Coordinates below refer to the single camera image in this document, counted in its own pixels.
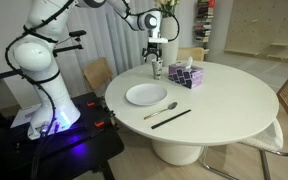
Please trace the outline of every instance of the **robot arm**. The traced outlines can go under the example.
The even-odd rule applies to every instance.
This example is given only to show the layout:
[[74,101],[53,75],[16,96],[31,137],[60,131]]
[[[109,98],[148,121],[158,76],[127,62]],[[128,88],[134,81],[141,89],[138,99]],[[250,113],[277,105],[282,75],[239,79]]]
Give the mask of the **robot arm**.
[[[14,45],[13,55],[23,72],[18,73],[34,85],[42,102],[30,121],[30,139],[39,138],[44,127],[47,129],[44,133],[46,135],[65,131],[79,118],[80,112],[70,100],[52,51],[75,5],[98,8],[105,2],[106,0],[34,0],[24,25],[25,32],[6,48],[6,61],[16,71],[8,58],[8,51]],[[143,51],[144,59],[149,54],[154,54],[159,59],[159,44],[167,42],[159,33],[161,13],[152,10],[131,14],[128,0],[107,2],[133,30],[149,30],[148,46]]]
[[[100,7],[106,0],[79,0],[80,7]],[[166,38],[160,36],[161,12],[157,10],[147,11],[140,14],[131,14],[129,0],[107,0],[117,14],[124,19],[134,31],[149,31],[147,48],[143,48],[144,60],[150,54],[154,54],[156,59],[162,55],[159,48],[160,43],[167,43]]]

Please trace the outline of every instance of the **table pedestal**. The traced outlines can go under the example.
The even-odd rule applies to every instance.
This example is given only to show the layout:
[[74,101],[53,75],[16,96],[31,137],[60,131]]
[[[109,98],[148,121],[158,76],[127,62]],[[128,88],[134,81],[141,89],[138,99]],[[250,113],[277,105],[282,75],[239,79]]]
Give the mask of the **table pedestal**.
[[195,162],[203,151],[203,146],[189,146],[167,143],[152,139],[156,154],[169,164],[184,166]]

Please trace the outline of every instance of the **spoon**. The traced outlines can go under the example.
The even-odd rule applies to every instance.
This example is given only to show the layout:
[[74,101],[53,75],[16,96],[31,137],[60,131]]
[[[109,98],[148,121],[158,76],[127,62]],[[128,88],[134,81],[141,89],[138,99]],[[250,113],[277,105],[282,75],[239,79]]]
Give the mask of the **spoon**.
[[162,113],[162,112],[164,112],[164,111],[166,111],[166,110],[172,110],[172,109],[176,108],[176,106],[177,106],[177,102],[173,102],[173,103],[171,103],[170,105],[168,105],[167,109],[163,109],[163,110],[161,110],[161,111],[158,111],[158,112],[156,112],[156,113],[153,113],[153,114],[151,114],[151,115],[148,115],[148,116],[146,116],[144,119],[146,120],[146,119],[148,119],[148,118],[150,118],[150,117],[156,116],[156,115],[158,115],[158,114],[160,114],[160,113]]

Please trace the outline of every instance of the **cable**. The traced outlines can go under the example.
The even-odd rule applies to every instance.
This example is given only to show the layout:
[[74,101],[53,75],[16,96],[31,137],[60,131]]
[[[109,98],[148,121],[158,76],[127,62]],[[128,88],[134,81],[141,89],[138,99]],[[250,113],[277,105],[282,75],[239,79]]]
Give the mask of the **cable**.
[[72,37],[68,37],[67,39],[65,39],[65,40],[63,40],[63,41],[61,41],[61,42],[58,42],[57,44],[55,44],[55,45],[59,45],[59,44],[62,44],[63,42],[66,42],[67,40],[69,40],[69,39],[71,39]]
[[177,34],[174,38],[172,39],[168,39],[168,42],[171,42],[171,41],[174,41],[178,35],[180,34],[180,23],[178,22],[177,18],[175,17],[175,15],[173,15],[172,13],[168,12],[168,11],[164,11],[164,10],[160,10],[160,9],[157,9],[157,8],[152,8],[152,9],[149,9],[147,11],[144,11],[142,13],[138,13],[138,14],[129,14],[129,15],[133,15],[133,16],[140,16],[144,13],[147,13],[147,12],[151,12],[151,11],[159,11],[159,12],[164,12],[164,13],[167,13],[169,16],[171,16],[175,21],[176,21],[176,24],[177,24]]
[[[41,24],[37,25],[36,27],[30,28],[29,30],[25,31],[21,36],[17,37],[15,40],[13,40],[7,47],[6,47],[6,51],[5,51],[5,60],[7,62],[7,65],[13,70],[15,71],[17,74],[19,74],[20,76],[22,76],[22,78],[26,79],[29,83],[31,83],[32,85],[36,85],[38,87],[39,90],[43,91],[46,96],[48,97],[48,99],[50,100],[51,106],[52,106],[52,119],[51,119],[51,123],[49,125],[48,130],[45,133],[45,136],[47,136],[51,130],[51,127],[53,125],[53,122],[55,120],[55,105],[54,105],[54,101],[52,100],[52,97],[48,94],[48,92],[43,88],[43,86],[41,86],[41,84],[36,83],[35,80],[33,80],[31,77],[27,76],[26,74],[24,74],[22,71],[17,70],[12,63],[9,60],[8,57],[8,52],[10,50],[10,48],[19,40],[23,39],[25,36],[27,36],[30,32],[35,32],[37,29],[42,28],[44,26],[46,26],[48,23],[50,23],[51,21],[53,21],[54,19],[56,19],[57,16],[59,16],[60,14],[62,14],[62,12],[65,11],[65,9],[68,9],[69,6],[74,2],[74,0],[68,0],[65,5],[59,9],[56,13],[54,13],[52,16],[50,16],[47,20],[42,21]],[[36,179],[36,174],[37,174],[37,166],[38,166],[38,162],[39,162],[39,156],[41,154],[41,152],[43,151],[43,148],[45,147],[45,145],[50,141],[50,139],[52,139],[51,137],[47,138],[47,140],[45,140],[44,136],[40,136],[40,140],[42,141],[40,143],[40,146],[36,148],[36,152],[33,158],[33,162],[32,162],[32,171],[31,171],[31,179],[35,180]]]

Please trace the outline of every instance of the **white table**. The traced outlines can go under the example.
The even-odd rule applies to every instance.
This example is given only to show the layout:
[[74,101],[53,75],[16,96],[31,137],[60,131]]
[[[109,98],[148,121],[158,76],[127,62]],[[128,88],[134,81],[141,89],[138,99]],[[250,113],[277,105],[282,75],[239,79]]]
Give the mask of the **white table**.
[[[186,165],[198,159],[203,146],[223,145],[251,137],[268,127],[276,118],[279,102],[275,92],[256,77],[238,69],[209,62],[194,61],[204,68],[203,83],[193,89],[168,79],[154,80],[152,65],[145,64],[117,76],[108,86],[105,99],[109,109],[128,128],[152,139],[155,152],[173,165]],[[154,83],[165,87],[164,100],[152,106],[137,106],[126,99],[133,86]],[[178,102],[148,120],[143,118]],[[192,111],[151,129],[163,120],[188,109]]]

